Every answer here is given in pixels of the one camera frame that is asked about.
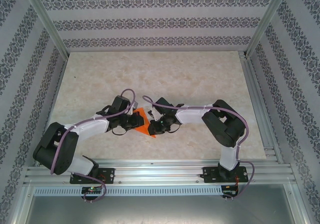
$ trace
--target orange object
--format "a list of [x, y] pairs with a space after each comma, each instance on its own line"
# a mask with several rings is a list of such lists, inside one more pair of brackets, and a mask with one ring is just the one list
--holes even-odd
[[135, 128], [134, 130], [136, 130], [136, 131], [138, 131], [138, 132], [141, 132], [141, 133], [143, 133], [143, 134], [146, 134], [146, 135], [148, 135], [148, 136], [150, 136], [150, 137], [156, 138], [155, 135], [149, 135], [148, 127], [149, 127], [149, 124], [150, 124], [150, 123], [149, 123], [149, 121], [148, 121], [148, 118], [147, 118], [147, 115], [146, 115], [146, 113], [145, 113], [144, 108], [143, 108], [143, 107], [140, 107], [140, 108], [138, 108], [138, 109], [136, 109], [136, 110], [133, 111], [133, 113], [136, 113], [136, 112], [139, 112], [140, 116], [143, 117], [144, 125], [139, 126], [139, 127]]

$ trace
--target marble floor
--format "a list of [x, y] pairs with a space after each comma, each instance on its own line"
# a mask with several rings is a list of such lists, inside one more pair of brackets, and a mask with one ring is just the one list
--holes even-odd
[[[72, 52], [50, 122], [72, 124], [111, 105], [122, 90], [136, 92], [139, 107], [164, 97], [174, 106], [226, 101], [249, 125], [241, 159], [265, 159], [256, 117], [236, 51], [217, 52]], [[125, 96], [132, 98], [131, 93]], [[220, 144], [205, 124], [182, 125], [156, 138], [131, 130], [123, 136], [98, 134], [78, 143], [76, 153], [95, 159], [219, 159]]]

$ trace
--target black mounting plate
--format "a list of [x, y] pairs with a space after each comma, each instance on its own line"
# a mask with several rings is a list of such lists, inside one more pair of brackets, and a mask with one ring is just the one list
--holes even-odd
[[235, 177], [238, 177], [239, 183], [247, 183], [248, 182], [248, 174], [247, 169], [244, 166], [238, 166], [234, 170], [234, 177], [225, 180], [219, 174], [219, 168], [217, 166], [205, 166], [202, 168], [203, 174], [200, 175], [203, 178], [204, 183], [235, 183]]
[[[115, 169], [99, 168], [96, 178], [104, 182], [105, 184], [113, 184], [115, 179]], [[70, 184], [100, 184], [100, 182], [76, 174], [71, 174]]]

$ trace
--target patterned wallpaper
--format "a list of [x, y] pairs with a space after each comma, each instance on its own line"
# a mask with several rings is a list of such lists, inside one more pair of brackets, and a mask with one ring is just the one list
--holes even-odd
[[28, 0], [0, 0], [0, 223], [10, 219], [65, 62]]
[[70, 52], [244, 51], [271, 0], [41, 0]]
[[250, 57], [311, 223], [320, 223], [320, 0], [282, 0]]

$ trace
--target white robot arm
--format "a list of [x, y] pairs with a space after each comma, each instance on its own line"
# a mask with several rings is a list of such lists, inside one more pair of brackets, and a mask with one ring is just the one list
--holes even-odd
[[[130, 101], [118, 95], [112, 105], [104, 107], [90, 118], [92, 120], [85, 121], [78, 126], [75, 126], [75, 124], [62, 125], [57, 122], [50, 124], [34, 150], [33, 158], [48, 169], [51, 169], [55, 162], [53, 173], [57, 175], [70, 172], [95, 178], [98, 174], [99, 165], [86, 156], [75, 155], [77, 143], [94, 135], [111, 131], [118, 126], [126, 131], [143, 126], [145, 121], [140, 113], [132, 113], [132, 109], [136, 108], [137, 105], [137, 103], [131, 105], [128, 113], [107, 117], [129, 108]], [[61, 141], [62, 136], [70, 127], [73, 128], [64, 137], [63, 145], [60, 146], [58, 152], [58, 158], [55, 160], [58, 150], [56, 143]]]
[[[155, 104], [173, 107], [173, 105], [168, 103], [163, 97]], [[177, 107], [184, 109], [178, 110], [156, 105], [153, 105], [153, 107], [162, 117], [150, 122], [148, 128], [150, 135], [159, 135], [165, 132], [170, 133], [171, 125], [173, 124], [205, 123], [216, 140], [222, 145], [219, 165], [226, 171], [232, 171], [237, 167], [239, 163], [236, 158], [237, 144], [245, 133], [246, 127], [244, 123], [235, 115], [226, 111], [205, 108], [217, 107], [236, 112], [225, 101], [217, 100], [214, 104], [204, 106], [203, 109], [188, 108], [188, 106], [184, 104], [179, 104]]]

